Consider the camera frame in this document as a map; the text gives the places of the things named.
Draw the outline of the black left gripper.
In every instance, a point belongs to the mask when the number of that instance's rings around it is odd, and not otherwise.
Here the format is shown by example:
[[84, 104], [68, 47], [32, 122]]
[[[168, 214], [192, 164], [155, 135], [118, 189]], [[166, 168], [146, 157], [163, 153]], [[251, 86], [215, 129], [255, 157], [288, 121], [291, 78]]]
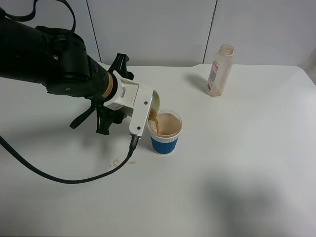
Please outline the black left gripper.
[[113, 98], [114, 94], [118, 89], [118, 83], [116, 79], [113, 78], [113, 72], [118, 72], [123, 78], [132, 80], [134, 79], [134, 74], [127, 71], [127, 62], [129, 57], [126, 54], [118, 53], [115, 60], [111, 64], [109, 70], [105, 74], [105, 88], [99, 97], [95, 97], [95, 107], [97, 111], [97, 128], [96, 132], [102, 135], [109, 135], [110, 126], [122, 123], [123, 119], [127, 115], [121, 110], [112, 110], [106, 108], [103, 104]]

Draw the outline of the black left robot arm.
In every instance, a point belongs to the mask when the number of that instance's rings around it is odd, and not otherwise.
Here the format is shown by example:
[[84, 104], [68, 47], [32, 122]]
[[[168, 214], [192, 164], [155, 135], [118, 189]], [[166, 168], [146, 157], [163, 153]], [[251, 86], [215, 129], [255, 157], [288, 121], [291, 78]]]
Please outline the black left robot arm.
[[110, 126], [125, 118], [121, 109], [109, 109], [105, 103], [119, 90], [115, 73], [134, 78], [127, 70], [128, 56], [117, 54], [105, 70], [87, 54], [83, 39], [74, 30], [26, 26], [34, 16], [34, 12], [26, 16], [0, 12], [1, 77], [41, 84], [49, 94], [90, 100], [90, 107], [70, 127], [77, 128], [96, 112], [97, 133], [109, 134]]

